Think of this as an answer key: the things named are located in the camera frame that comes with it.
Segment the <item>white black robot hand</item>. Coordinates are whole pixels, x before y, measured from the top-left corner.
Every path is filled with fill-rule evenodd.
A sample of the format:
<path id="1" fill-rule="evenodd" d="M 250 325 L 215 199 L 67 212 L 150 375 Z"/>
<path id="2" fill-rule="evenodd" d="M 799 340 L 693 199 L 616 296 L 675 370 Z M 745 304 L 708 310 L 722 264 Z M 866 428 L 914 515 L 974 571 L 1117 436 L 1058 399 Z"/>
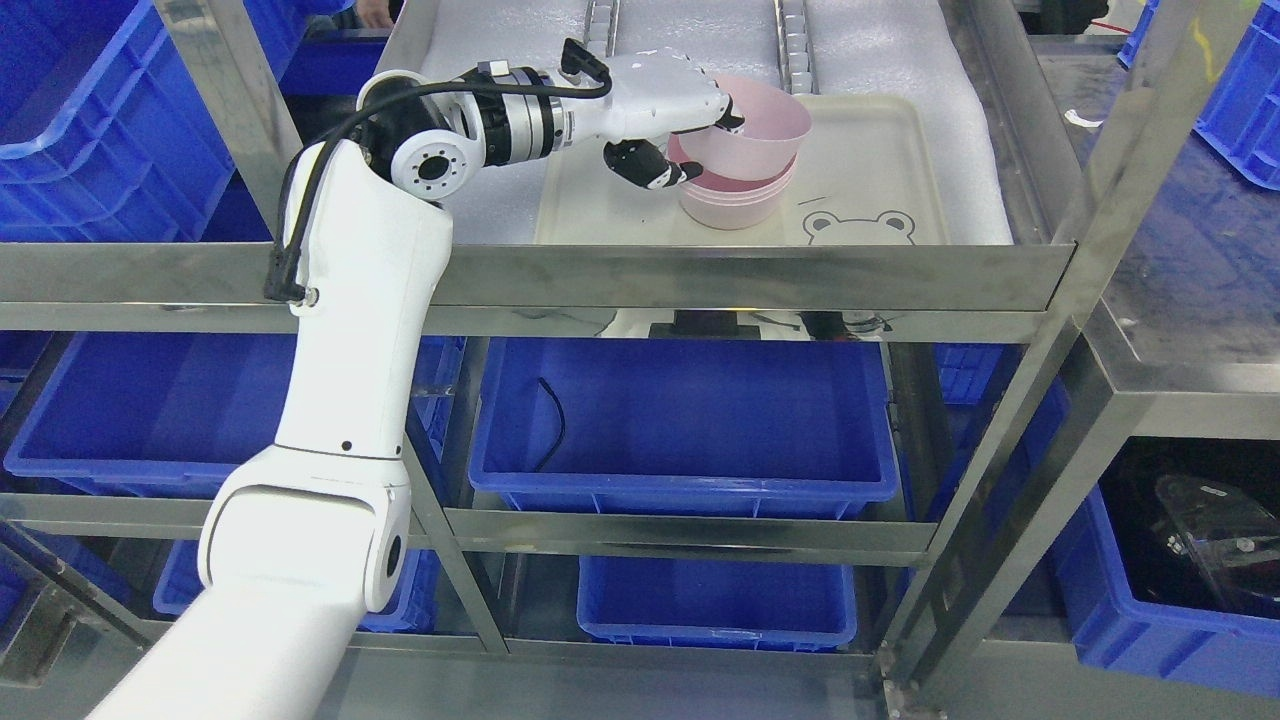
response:
<path id="1" fill-rule="evenodd" d="M 672 47 L 593 58 L 585 72 L 603 96 L 562 99 L 561 146 L 598 146 L 609 170 L 644 190 L 703 173 L 698 161 L 667 158 L 658 140 L 712 127 L 736 135 L 745 123 L 730 92 Z"/>

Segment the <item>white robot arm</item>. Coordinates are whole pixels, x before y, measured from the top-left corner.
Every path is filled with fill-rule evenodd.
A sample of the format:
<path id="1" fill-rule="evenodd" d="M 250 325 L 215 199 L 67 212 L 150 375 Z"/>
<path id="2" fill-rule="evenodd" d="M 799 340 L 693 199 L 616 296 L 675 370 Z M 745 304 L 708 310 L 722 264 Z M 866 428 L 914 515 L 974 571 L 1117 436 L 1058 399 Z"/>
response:
<path id="1" fill-rule="evenodd" d="M 390 70 L 300 151 L 282 187 L 264 293 L 298 320 L 271 443 L 218 491 L 198 538 L 204 591 L 92 719 L 310 719 L 361 619 L 396 589 L 410 527 L 404 421 L 433 295 L 453 249 L 440 200 L 539 159 L 581 104 L 594 56 L 558 70 L 488 63 L 445 82 Z"/>

